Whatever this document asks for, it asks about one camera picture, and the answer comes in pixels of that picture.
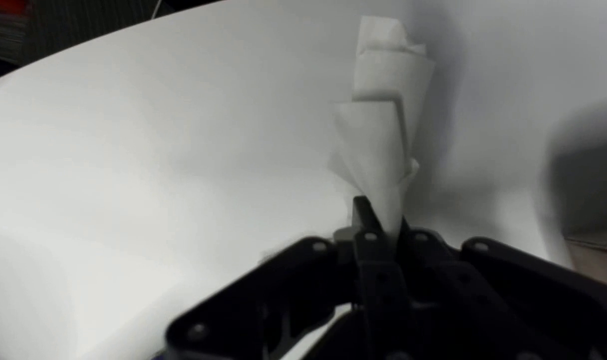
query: white folded paper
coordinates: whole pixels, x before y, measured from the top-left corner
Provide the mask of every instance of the white folded paper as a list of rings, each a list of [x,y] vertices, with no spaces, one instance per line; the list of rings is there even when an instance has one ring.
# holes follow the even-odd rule
[[[351,103],[335,107],[337,150],[329,169],[365,194],[383,230],[397,238],[405,193],[419,170],[411,157],[433,75],[401,23],[361,18]]]

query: white surface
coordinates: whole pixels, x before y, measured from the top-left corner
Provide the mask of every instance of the white surface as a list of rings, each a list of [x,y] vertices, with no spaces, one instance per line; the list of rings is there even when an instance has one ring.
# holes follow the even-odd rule
[[[607,103],[607,0],[231,0],[0,80],[0,358],[139,360],[179,295],[343,227],[323,165],[361,14],[439,65],[415,224],[557,257],[539,178]]]

